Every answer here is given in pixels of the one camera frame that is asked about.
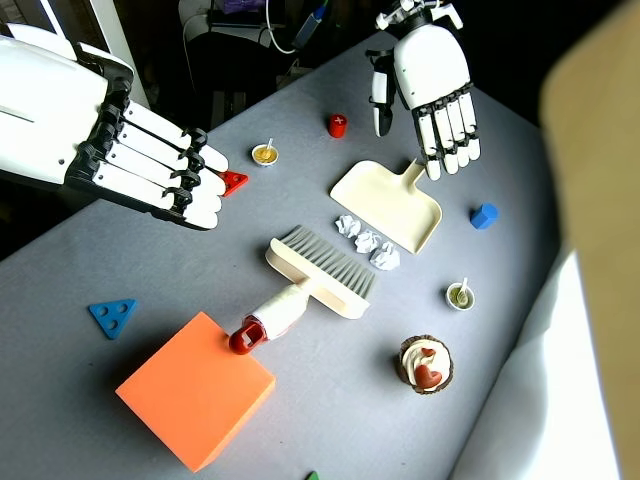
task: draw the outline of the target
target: small cup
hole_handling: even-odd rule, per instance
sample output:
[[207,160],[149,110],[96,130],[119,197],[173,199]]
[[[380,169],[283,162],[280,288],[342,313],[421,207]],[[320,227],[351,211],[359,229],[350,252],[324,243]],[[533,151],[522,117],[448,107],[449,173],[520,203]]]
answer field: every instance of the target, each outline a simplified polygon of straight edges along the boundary
[[461,287],[462,287],[462,283],[460,282],[452,283],[451,285],[449,285],[449,288],[447,288],[447,294],[445,298],[447,299],[447,305],[449,305],[451,308],[464,312],[467,310],[471,310],[473,308],[473,306],[476,303],[476,296],[473,293],[473,290],[471,290],[469,286],[467,286],[466,292],[467,292],[467,297],[469,298],[469,302],[464,307],[459,306],[454,300],[451,300],[451,297],[452,295],[457,296]]
[[275,157],[273,157],[270,160],[262,160],[261,158],[256,157],[256,152],[261,148],[267,148],[267,146],[268,145],[266,143],[263,143],[262,145],[256,145],[255,147],[253,147],[253,150],[251,150],[251,158],[253,158],[253,161],[256,162],[258,165],[260,165],[261,167],[270,167],[271,165],[273,165],[278,161],[278,157],[280,156],[278,149],[273,145],[271,145],[269,150],[272,150],[273,152],[275,152]]

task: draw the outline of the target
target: dark floor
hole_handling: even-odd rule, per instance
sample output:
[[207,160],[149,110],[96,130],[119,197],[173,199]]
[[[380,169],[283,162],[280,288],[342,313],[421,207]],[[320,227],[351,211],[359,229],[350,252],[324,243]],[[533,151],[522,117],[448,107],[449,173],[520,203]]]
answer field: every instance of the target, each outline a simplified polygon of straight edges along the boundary
[[[305,0],[295,15],[287,16],[287,21],[306,17],[314,3],[317,2]],[[375,14],[385,2],[332,3],[333,10],[328,12],[326,21],[300,56],[303,66],[316,67],[372,34]],[[474,83],[537,123],[540,87],[552,65],[621,2],[558,0],[546,8],[539,3],[507,0],[457,0],[454,3],[465,21],[461,40]],[[199,86],[198,93],[194,94],[184,61],[175,5],[116,1],[116,6],[143,83],[159,92],[154,109],[181,125],[205,129],[209,126],[215,88],[238,89],[238,85],[242,85],[241,88],[249,92],[244,105],[247,107],[269,95],[276,88],[275,76],[285,73],[293,60],[273,50],[257,48],[255,44],[223,39],[228,43],[221,48],[220,38],[215,41],[199,38],[189,45]],[[151,14],[155,15],[153,21],[149,21]],[[291,38],[295,30],[297,25],[280,32],[283,42]],[[247,54],[252,62],[261,65],[262,72],[268,71],[268,75],[260,75],[259,82],[247,81],[257,76],[251,75],[251,68],[245,68],[246,65],[238,66],[237,58]],[[227,105],[227,116],[234,113],[232,103]],[[74,195],[61,197],[0,180],[0,258],[67,218],[89,200]]]

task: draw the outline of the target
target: gray bristles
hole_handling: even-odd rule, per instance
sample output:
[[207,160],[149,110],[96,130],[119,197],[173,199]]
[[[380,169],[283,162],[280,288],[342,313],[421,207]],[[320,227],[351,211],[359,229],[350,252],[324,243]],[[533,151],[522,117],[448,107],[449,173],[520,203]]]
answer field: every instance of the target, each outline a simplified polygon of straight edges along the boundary
[[376,278],[371,270],[302,225],[280,241],[366,300]]

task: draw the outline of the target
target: robotic arm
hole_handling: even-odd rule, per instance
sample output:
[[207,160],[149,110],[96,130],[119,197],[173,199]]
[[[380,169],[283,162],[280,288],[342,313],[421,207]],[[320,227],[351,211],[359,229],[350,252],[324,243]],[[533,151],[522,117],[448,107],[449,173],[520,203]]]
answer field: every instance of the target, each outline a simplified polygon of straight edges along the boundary
[[85,44],[0,25],[0,173],[89,191],[164,220],[217,225],[227,159],[129,99],[133,70]]
[[[393,50],[368,51],[374,67],[371,102],[376,135],[391,128],[396,89],[411,110],[427,174],[440,178],[440,164],[454,174],[480,157],[480,142],[469,89],[467,61],[449,29],[462,21],[453,5],[399,0],[377,26],[400,40]],[[447,24],[448,28],[434,25]]]

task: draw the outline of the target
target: blue triangle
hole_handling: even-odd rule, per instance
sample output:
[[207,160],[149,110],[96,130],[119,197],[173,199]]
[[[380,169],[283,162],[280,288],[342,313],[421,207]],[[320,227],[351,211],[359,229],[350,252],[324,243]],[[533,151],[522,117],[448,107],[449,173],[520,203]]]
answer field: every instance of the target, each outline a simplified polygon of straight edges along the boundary
[[115,302],[96,303],[89,305],[89,311],[105,335],[115,340],[129,321],[131,314],[136,309],[138,302],[132,298],[117,300]]

